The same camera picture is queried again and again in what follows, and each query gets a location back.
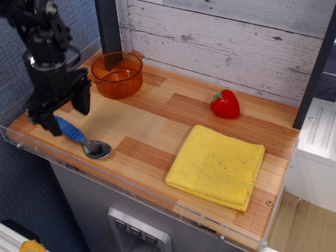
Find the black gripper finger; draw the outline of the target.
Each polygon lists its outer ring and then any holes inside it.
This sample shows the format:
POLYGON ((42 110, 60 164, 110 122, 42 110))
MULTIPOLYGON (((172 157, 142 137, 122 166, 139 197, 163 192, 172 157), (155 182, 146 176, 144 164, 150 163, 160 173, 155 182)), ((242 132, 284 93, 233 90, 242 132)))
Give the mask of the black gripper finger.
POLYGON ((54 115, 50 112, 40 114, 37 117, 37 123, 39 123, 45 130, 50 131, 53 136, 62 135, 60 126, 55 119, 54 115))
POLYGON ((79 93, 75 94, 71 100, 73 107, 84 115, 90 111, 90 87, 86 86, 79 93))

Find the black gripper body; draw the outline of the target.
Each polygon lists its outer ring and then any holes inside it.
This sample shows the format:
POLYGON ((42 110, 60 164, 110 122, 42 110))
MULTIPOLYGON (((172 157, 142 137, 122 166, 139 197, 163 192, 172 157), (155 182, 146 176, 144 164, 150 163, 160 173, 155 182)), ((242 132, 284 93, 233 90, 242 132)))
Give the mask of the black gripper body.
POLYGON ((38 63, 32 56, 25 57, 25 65, 34 85, 34 92, 26 102, 29 121, 37 123, 43 113, 53 113, 86 86, 91 86, 88 70, 68 70, 65 58, 57 63, 38 63))

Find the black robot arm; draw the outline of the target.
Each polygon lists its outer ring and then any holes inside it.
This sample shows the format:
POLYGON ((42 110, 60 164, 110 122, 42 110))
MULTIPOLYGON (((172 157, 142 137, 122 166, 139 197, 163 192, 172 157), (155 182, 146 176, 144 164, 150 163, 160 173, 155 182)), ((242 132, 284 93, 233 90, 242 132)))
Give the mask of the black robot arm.
POLYGON ((72 69, 80 61, 80 52, 70 45, 70 28, 53 1, 1 1, 1 17, 17 30, 27 48, 23 61, 34 85, 25 104, 28 119, 59 136, 54 111, 68 101, 84 115, 90 111, 88 71, 72 69))

